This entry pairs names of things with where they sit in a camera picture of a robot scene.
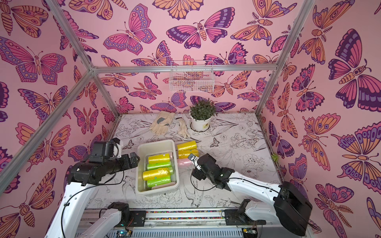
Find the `yellow bag roll top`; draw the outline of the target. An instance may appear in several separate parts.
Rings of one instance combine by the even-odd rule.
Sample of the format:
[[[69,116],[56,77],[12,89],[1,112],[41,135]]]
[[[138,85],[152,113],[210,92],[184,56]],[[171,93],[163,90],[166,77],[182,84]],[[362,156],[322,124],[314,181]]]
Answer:
[[[195,141],[188,141],[177,145],[178,151],[184,150],[195,150],[197,149],[197,144]]]

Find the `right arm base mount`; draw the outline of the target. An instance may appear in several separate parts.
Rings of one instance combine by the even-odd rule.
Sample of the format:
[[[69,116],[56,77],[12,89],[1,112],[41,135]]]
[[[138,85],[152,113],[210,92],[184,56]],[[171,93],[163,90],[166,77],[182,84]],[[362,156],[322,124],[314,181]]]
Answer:
[[[238,209],[225,209],[221,212],[221,216],[225,219],[228,226],[252,226],[266,225],[266,220],[252,220],[244,212]]]

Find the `pink bag roll bottom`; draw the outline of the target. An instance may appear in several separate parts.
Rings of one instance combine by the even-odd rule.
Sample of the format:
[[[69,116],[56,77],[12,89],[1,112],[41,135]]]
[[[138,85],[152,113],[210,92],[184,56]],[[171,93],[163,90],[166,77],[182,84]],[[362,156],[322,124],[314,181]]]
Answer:
[[[176,184],[176,182],[173,181],[173,182],[169,182],[169,183],[166,183],[166,184],[154,186],[152,189],[165,188],[165,187],[173,186],[175,184]]]

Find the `green bag roll bottom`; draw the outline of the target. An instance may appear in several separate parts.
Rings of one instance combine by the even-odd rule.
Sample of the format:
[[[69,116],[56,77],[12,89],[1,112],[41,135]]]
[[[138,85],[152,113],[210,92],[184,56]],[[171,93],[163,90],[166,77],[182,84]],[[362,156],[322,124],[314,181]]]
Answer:
[[[171,182],[172,182],[171,176],[164,176],[164,177],[148,180],[146,184],[148,188],[153,188],[155,186],[165,185]]]

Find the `white plastic storage box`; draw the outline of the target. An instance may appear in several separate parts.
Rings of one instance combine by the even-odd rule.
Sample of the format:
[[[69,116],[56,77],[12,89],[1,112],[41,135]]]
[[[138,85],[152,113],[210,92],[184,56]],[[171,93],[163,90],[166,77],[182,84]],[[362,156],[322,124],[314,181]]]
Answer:
[[[136,194],[156,195],[175,191],[180,185],[174,141],[162,140],[138,147]]]

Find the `aluminium frame bars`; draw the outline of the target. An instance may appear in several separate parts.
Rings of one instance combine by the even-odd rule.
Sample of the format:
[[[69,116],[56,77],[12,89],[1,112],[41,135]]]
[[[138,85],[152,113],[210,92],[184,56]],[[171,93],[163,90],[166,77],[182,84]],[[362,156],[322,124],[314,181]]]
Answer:
[[[96,84],[106,103],[113,111],[115,115],[118,115],[115,105],[112,103],[111,96],[104,88],[104,85],[99,79],[100,73],[113,73],[113,72],[171,72],[170,66],[119,66],[119,67],[95,67],[92,65],[83,47],[80,45],[77,37],[75,36],[72,28],[69,25],[63,10],[56,1],[47,1],[48,6],[51,9],[52,15],[58,20],[58,23],[63,28],[64,32],[69,38],[69,42],[78,53],[79,59],[83,66],[86,68],[86,73],[80,79],[78,83],[72,88],[69,94],[58,105],[57,109],[47,118],[40,128],[37,129],[32,138],[23,146],[13,157],[12,161],[1,172],[1,192],[4,192],[12,180],[21,171],[27,160],[32,153],[42,142],[42,140],[48,135],[48,133],[59,122],[62,115],[69,109],[69,106],[74,102],[77,95],[82,91],[90,80],[93,80]],[[301,31],[302,27],[307,20],[309,12],[312,10],[315,1],[303,1],[299,13],[297,14],[292,31],[283,48],[283,52],[276,64],[231,64],[231,65],[206,65],[204,63],[195,66],[180,65],[175,68],[179,71],[240,71],[240,70],[272,70],[275,73],[280,72],[280,67],[284,65],[288,54],[291,51],[296,37]]]

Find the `potted green plant white pot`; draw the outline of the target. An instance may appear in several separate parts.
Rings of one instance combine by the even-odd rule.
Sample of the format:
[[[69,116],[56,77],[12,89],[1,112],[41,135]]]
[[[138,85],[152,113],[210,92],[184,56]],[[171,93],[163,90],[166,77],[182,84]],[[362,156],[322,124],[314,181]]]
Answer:
[[[201,100],[190,107],[191,128],[196,132],[206,132],[210,128],[211,119],[216,108],[213,101]]]

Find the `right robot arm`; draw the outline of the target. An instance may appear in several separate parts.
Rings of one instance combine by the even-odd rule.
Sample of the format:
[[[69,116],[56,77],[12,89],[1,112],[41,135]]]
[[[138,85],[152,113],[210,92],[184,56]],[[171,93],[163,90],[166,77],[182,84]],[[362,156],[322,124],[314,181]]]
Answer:
[[[287,181],[282,184],[266,183],[247,177],[233,169],[221,168],[209,154],[201,157],[191,154],[188,159],[194,165],[191,174],[194,178],[209,179],[214,185],[213,188],[242,193],[269,206],[269,211],[260,215],[254,211],[254,207],[249,207],[251,201],[245,199],[236,216],[245,215],[252,221],[273,219],[297,236],[306,235],[313,206],[292,183]]]

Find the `pink bag roll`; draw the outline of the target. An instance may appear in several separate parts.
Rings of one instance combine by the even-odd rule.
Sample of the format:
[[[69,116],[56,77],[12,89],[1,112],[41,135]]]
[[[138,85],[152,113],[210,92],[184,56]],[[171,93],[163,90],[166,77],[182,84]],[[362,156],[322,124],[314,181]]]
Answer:
[[[165,187],[173,186],[175,184],[176,184],[176,182],[173,181],[173,182],[169,182],[169,183],[166,183],[166,184],[154,186],[152,189],[165,188]]]
[[[178,166],[187,167],[193,165],[193,162],[189,159],[178,159],[177,164]]]

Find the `yellow bag roll small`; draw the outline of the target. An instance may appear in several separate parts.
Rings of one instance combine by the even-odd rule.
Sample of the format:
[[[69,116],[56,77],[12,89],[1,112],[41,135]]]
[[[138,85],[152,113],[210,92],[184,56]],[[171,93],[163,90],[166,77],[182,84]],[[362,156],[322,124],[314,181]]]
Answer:
[[[149,164],[167,163],[170,162],[171,155],[169,153],[152,155],[148,157]]]

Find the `beige work glove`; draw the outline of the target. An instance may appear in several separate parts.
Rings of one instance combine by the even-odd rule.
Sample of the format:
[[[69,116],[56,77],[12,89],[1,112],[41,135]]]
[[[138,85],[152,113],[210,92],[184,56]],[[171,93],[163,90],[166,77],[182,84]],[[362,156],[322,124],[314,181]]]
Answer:
[[[183,138],[190,138],[191,135],[188,132],[186,122],[183,118],[176,118],[179,123],[178,135]]]
[[[165,135],[169,130],[169,126],[172,123],[174,116],[175,113],[161,111],[151,124],[150,131],[157,136]]]

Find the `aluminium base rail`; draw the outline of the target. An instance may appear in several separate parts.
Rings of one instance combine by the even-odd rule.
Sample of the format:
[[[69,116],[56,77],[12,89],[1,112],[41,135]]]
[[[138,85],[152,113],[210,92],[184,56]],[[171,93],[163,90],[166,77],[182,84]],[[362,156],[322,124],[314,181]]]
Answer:
[[[252,220],[266,220],[267,225],[280,225],[280,220],[275,213],[267,208],[250,207],[246,211],[242,208],[201,208],[201,209],[131,209],[130,211],[147,211],[143,227],[164,226],[228,226],[221,212],[225,209],[238,209]]]

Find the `left beige work glove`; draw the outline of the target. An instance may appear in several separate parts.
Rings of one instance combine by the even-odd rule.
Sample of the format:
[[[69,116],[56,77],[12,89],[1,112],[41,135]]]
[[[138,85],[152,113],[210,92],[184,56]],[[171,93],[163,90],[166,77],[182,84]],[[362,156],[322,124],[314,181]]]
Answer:
[[[157,136],[165,135],[169,130],[169,126],[172,123],[174,116],[175,113],[161,111],[151,124],[150,131]]]

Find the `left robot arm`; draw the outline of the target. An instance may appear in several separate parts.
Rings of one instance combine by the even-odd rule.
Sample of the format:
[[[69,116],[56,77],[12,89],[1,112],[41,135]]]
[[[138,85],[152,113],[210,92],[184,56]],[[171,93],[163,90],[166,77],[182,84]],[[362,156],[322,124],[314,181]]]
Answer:
[[[102,182],[106,175],[115,176],[138,166],[140,158],[135,153],[120,154],[106,152],[88,155],[72,167],[67,177],[63,200],[47,230],[47,238],[73,238],[78,229],[86,205],[94,191],[102,186],[112,186],[110,180]],[[106,210],[106,214],[88,228],[82,237],[102,238],[119,224],[130,220],[130,209],[126,203],[117,203]]]

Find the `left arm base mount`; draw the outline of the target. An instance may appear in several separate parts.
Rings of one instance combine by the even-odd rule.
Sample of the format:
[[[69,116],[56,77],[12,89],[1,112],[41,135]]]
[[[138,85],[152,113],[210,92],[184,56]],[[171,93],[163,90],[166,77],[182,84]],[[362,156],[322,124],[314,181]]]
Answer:
[[[147,211],[136,210],[122,212],[122,218],[118,227],[143,227],[146,221]]]

